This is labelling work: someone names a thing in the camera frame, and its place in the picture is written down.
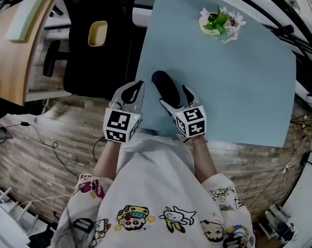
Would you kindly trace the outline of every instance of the table surface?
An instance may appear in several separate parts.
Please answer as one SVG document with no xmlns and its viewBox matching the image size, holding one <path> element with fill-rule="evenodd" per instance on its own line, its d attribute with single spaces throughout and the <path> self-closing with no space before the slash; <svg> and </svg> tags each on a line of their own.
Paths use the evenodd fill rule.
<svg viewBox="0 0 312 248">
<path fill-rule="evenodd" d="M 33 62 L 37 40 L 54 1 L 42 1 L 24 42 L 5 40 L 6 32 L 19 4 L 0 13 L 0 98 L 18 105 L 24 104 L 28 87 L 28 72 Z"/>
<path fill-rule="evenodd" d="M 242 12 L 247 24 L 237 41 L 223 44 L 204 34 L 200 11 L 216 11 L 217 4 L 240 12 L 221 0 L 155 1 L 137 72 L 146 84 L 141 127 L 165 136 L 179 132 L 151 82 L 163 70 L 177 85 L 182 105 L 182 84 L 200 96 L 209 140 L 282 147 L 295 94 L 295 56 Z"/>
</svg>

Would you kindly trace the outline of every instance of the bracelet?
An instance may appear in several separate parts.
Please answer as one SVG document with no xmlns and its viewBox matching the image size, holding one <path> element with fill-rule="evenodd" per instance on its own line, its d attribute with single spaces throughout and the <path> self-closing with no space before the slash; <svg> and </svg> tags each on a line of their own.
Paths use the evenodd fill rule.
<svg viewBox="0 0 312 248">
<path fill-rule="evenodd" d="M 200 147 L 205 146 L 206 144 L 207 144 L 207 141 L 205 141 L 205 143 L 203 145 L 201 145 L 201 146 L 194 146 L 193 144 L 191 144 L 191 146 L 192 146 L 192 148 L 200 148 Z"/>
</svg>

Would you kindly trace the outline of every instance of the light blue table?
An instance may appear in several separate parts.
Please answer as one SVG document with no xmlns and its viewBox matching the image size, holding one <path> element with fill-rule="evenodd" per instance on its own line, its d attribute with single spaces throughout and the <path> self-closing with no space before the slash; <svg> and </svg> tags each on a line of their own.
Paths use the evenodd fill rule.
<svg viewBox="0 0 312 248">
<path fill-rule="evenodd" d="M 182 84 L 200 96 L 207 139 L 282 147 L 295 94 L 295 56 L 242 12 L 247 24 L 237 41 L 223 44 L 204 34 L 198 24 L 200 11 L 216 11 L 217 4 L 239 11 L 221 0 L 155 1 L 137 72 L 137 80 L 146 84 L 141 127 L 166 136 L 179 132 L 151 82 L 152 74 L 163 70 L 182 100 Z"/>
</svg>

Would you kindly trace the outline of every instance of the black office chair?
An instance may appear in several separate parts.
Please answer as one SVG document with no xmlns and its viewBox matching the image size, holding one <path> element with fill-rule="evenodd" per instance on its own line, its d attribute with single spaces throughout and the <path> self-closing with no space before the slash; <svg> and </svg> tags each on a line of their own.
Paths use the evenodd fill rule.
<svg viewBox="0 0 312 248">
<path fill-rule="evenodd" d="M 132 21 L 135 0 L 64 0 L 71 20 L 69 53 L 50 45 L 43 74 L 51 76 L 57 59 L 67 59 L 64 89 L 72 94 L 110 99 L 122 85 L 135 79 L 146 28 Z M 88 45 L 90 26 L 108 22 L 103 46 Z"/>
</svg>

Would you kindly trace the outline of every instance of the wooden floor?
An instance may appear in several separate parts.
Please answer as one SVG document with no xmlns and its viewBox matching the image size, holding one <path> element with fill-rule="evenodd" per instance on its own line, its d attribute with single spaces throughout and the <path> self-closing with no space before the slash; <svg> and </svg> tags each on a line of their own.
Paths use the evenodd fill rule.
<svg viewBox="0 0 312 248">
<path fill-rule="evenodd" d="M 36 60 L 36 66 L 42 61 Z M 58 143 L 56 153 L 75 174 L 91 172 L 93 144 L 102 137 L 102 124 L 107 101 L 79 96 L 51 99 L 48 111 L 40 116 L 7 115 L 0 120 L 4 126 L 27 121 L 39 131 L 47 144 Z M 295 104 L 293 117 L 303 114 Z M 14 139 L 0 144 L 0 186 L 13 187 L 12 196 L 20 203 L 52 196 L 71 194 L 77 182 L 54 155 L 51 148 L 44 146 L 32 127 L 16 126 L 9 129 Z M 290 125 L 283 148 L 209 142 L 212 158 L 220 173 L 227 175 L 236 185 L 237 192 L 251 212 L 252 220 L 257 221 L 266 208 L 284 199 L 300 170 L 299 162 L 308 150 L 311 139 L 306 138 L 299 125 Z M 292 146 L 298 148 L 293 154 Z M 104 144 L 97 144 L 96 157 L 102 152 Z M 257 195 L 282 170 L 293 155 L 289 169 L 284 176 L 277 176 L 269 188 L 254 202 Z M 69 197 L 52 198 L 34 202 L 31 211 L 49 222 L 57 222 L 53 211 L 62 213 Z"/>
</svg>

